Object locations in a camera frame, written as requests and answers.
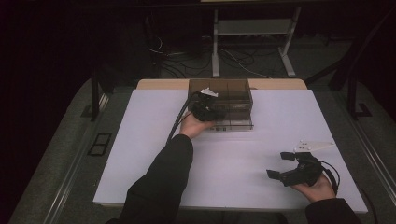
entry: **dark background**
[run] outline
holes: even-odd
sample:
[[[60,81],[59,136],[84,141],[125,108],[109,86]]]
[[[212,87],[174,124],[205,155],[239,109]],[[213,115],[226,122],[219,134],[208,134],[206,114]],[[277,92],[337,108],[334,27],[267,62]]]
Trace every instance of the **dark background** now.
[[[295,34],[365,34],[387,7],[389,1],[305,7]],[[187,46],[199,48],[201,35],[211,34],[211,13],[192,12],[178,16],[154,12],[153,19],[161,21],[161,26],[154,26],[155,32],[173,40],[174,45],[187,42]],[[186,14],[196,17],[186,19]],[[394,14],[375,36],[355,72],[396,119]],[[115,85],[134,85],[142,78],[132,75],[136,72],[156,77],[145,47],[144,15],[137,10],[83,16],[66,0],[0,3],[1,223],[7,223],[12,215],[66,108],[93,68],[108,92]],[[238,15],[230,11],[226,16]],[[172,29],[180,17],[185,29]]]

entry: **hand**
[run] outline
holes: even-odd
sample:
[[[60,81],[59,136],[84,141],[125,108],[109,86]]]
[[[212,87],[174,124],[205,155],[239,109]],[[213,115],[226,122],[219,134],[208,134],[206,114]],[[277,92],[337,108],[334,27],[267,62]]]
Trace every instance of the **hand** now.
[[[332,190],[332,184],[329,179],[322,174],[315,185],[309,187],[307,184],[299,184],[291,186],[293,189],[300,191],[311,203],[335,198]]]
[[[201,122],[190,111],[187,111],[182,118],[179,133],[185,134],[189,138],[194,138],[213,125],[215,125],[214,121]]]

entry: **person's left hand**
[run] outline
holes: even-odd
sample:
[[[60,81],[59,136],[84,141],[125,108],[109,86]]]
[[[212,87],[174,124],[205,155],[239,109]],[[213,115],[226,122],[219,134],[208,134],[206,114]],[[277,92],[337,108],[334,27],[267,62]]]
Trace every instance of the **person's left hand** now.
[[[213,125],[215,125],[214,121],[202,122],[198,120],[190,111],[187,111],[182,118],[179,133],[185,134],[190,139],[192,139],[198,136],[203,130],[210,128]]]

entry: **floor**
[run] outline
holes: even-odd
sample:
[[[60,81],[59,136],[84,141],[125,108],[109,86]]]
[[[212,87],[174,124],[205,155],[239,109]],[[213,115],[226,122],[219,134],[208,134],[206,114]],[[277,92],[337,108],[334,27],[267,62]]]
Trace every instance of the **floor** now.
[[[277,54],[277,47],[282,41],[281,37],[273,36],[221,39],[220,77],[288,78]],[[158,78],[210,78],[211,52],[207,47],[210,38],[203,37],[203,43],[200,54],[190,55],[180,49],[153,53],[157,59]],[[334,41],[328,46],[325,43],[325,36],[293,39],[289,57],[297,78],[313,76],[339,60],[350,46],[349,41]],[[392,189],[386,187],[384,170],[375,168],[368,156],[370,149],[375,149],[389,177],[396,177],[393,153],[396,148],[395,122],[362,85],[358,88],[358,103],[366,104],[372,116],[353,120],[345,110],[346,90],[331,91],[328,88],[331,77],[332,74],[329,74],[321,78],[308,89],[313,90],[346,165],[369,207],[369,213],[358,216],[364,224],[375,223],[375,218],[378,223],[396,223],[396,203],[389,196]],[[114,137],[105,156],[87,156],[86,152],[98,133],[116,136],[133,88],[120,86],[112,94],[104,95],[101,113],[94,122],[83,113],[91,104],[91,82],[80,88],[10,223],[105,223],[120,214],[118,207],[92,203]],[[289,223],[306,223],[304,211],[285,212],[284,215]]]

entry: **desk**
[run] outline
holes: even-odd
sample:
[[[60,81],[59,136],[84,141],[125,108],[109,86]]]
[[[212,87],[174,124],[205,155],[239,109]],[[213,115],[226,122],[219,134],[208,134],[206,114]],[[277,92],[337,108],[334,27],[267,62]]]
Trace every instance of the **desk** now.
[[[186,80],[142,80],[125,111],[93,201],[123,204],[127,189],[143,175],[164,146],[174,116],[186,100]],[[193,139],[194,162],[181,206],[216,210],[283,211],[304,209],[306,198],[266,176],[265,169],[288,171],[282,161],[301,139],[333,141],[312,91],[298,79],[250,79],[255,87],[278,83],[294,90],[253,90],[251,132],[202,133]],[[153,90],[160,85],[162,90]],[[356,212],[367,212],[336,145],[313,153],[334,165],[342,178],[339,197]]]

